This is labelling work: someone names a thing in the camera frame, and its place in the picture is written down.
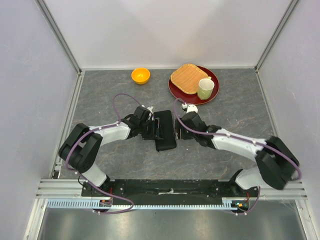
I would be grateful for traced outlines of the black zip tool case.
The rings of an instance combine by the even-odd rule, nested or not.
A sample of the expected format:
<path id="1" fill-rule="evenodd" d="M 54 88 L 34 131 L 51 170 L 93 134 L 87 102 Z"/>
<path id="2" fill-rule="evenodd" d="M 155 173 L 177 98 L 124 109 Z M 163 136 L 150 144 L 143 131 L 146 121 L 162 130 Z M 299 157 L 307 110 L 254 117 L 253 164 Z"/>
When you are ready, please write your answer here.
<path id="1" fill-rule="evenodd" d="M 167 151 L 177 147 L 174 121 L 170 110 L 157 111 L 154 113 L 154 119 L 158 119 L 159 133 L 162 139 L 155 140 L 155 148 L 159 151 Z"/>

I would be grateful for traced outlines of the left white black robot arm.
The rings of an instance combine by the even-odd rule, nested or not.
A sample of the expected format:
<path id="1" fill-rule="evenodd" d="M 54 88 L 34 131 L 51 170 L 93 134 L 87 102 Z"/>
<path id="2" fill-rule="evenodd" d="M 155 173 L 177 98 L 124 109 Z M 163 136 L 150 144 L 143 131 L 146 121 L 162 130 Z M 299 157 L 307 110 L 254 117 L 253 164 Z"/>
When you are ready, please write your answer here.
<path id="1" fill-rule="evenodd" d="M 92 191 L 95 194 L 104 197 L 110 191 L 107 182 L 110 178 L 95 163 L 100 147 L 138 135 L 143 140 L 164 139 L 160 119 L 154 116 L 151 107 L 140 105 L 119 123 L 93 127 L 77 124 L 60 147 L 58 156 L 93 184 Z"/>

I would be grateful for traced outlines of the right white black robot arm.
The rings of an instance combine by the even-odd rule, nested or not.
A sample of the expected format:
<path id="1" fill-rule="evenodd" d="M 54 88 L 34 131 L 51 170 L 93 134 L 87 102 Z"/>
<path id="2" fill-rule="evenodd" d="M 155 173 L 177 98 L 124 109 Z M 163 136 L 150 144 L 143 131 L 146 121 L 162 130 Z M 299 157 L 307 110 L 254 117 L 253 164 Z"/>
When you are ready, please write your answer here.
<path id="1" fill-rule="evenodd" d="M 231 152 L 256 163 L 256 167 L 238 170 L 233 175 L 229 191 L 235 197 L 263 184 L 283 190 L 288 182 L 302 176 L 298 159 L 277 136 L 263 139 L 235 134 L 217 125 L 207 125 L 195 111 L 177 116 L 176 124 L 179 139 L 194 139 L 203 147 Z"/>

